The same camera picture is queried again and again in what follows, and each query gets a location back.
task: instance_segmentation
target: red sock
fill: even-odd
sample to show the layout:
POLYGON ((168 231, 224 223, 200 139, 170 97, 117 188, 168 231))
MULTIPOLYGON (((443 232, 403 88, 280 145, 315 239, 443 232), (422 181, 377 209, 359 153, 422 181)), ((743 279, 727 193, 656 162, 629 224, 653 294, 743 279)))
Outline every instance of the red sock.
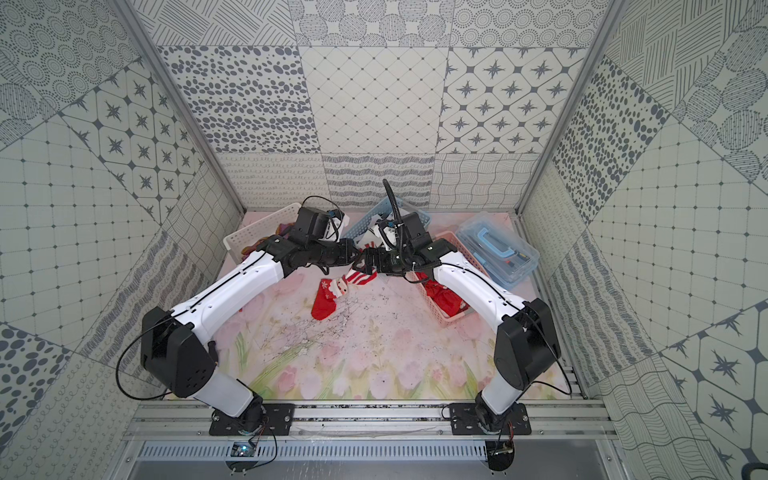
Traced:
POLYGON ((320 280, 317 296, 315 296, 315 304, 312 305, 312 318, 315 320, 328 318, 331 313, 336 311, 336 302, 327 295, 328 286, 331 282, 333 280, 327 278, 320 280))

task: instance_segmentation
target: red cloth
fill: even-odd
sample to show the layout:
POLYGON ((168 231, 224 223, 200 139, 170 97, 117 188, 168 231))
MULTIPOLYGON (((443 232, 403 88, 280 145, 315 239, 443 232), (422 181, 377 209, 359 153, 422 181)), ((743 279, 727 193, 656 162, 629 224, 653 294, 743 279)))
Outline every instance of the red cloth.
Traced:
MULTIPOLYGON (((419 280, 427 278, 427 276, 421 272, 416 272, 416 276, 419 277, 419 280)), ((467 305, 460 296, 456 295, 453 290, 445 285, 437 283, 434 280, 427 280, 426 283, 423 283, 422 285, 424 286, 424 290, 427 291, 427 296, 448 316, 458 315, 469 308, 469 305, 467 305)))
POLYGON ((331 282, 333 282, 333 280, 329 278, 320 280, 315 303, 312 305, 312 318, 315 320, 326 319, 331 313, 336 311, 336 302, 333 301, 334 296, 328 291, 331 282))

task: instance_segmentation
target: gray and white wall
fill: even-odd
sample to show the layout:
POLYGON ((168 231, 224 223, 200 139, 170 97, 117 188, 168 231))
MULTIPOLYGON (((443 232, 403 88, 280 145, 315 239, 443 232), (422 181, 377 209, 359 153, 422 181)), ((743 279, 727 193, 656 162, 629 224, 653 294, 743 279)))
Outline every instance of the gray and white wall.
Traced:
POLYGON ((510 210, 608 0, 133 0, 249 208, 510 210))
POLYGON ((523 211, 638 478, 768 462, 766 13, 631 0, 523 211))
POLYGON ((137 407, 117 355, 215 279, 241 212, 105 3, 0 19, 0 478, 100 478, 137 407))

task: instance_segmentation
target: blue plastic basket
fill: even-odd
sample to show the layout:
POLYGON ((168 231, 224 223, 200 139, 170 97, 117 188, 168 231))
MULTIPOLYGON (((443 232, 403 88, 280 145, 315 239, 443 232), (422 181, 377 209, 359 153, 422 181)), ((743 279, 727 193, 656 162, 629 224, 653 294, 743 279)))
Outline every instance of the blue plastic basket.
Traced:
MULTIPOLYGON (((395 200, 397 200, 398 207, 407 210, 408 212, 418 213, 419 219, 422 221, 425 229, 429 226, 429 222, 432 221, 432 218, 425 211, 419 210, 418 208, 398 197, 395 197, 395 200)), ((376 216, 388 217, 390 213, 392 213, 392 205, 389 204, 389 198, 384 197, 380 202, 376 204, 374 208, 369 210, 368 213, 363 216, 363 218, 348 228, 342 235, 342 238, 357 238, 360 235, 363 235, 366 230, 368 230, 372 218, 376 216)))

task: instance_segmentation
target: metal vent grille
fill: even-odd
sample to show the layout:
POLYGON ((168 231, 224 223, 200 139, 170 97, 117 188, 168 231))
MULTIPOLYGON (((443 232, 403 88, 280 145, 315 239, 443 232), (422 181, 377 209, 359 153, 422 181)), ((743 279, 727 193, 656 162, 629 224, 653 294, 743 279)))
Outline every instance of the metal vent grille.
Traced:
MULTIPOLYGON (((253 457, 230 456, 235 443, 242 442, 155 442, 147 441, 139 459, 261 461, 275 455, 272 442, 259 444, 253 457)), ((278 443, 276 461, 381 461, 381 460, 485 460, 485 442, 482 440, 290 440, 278 443)))

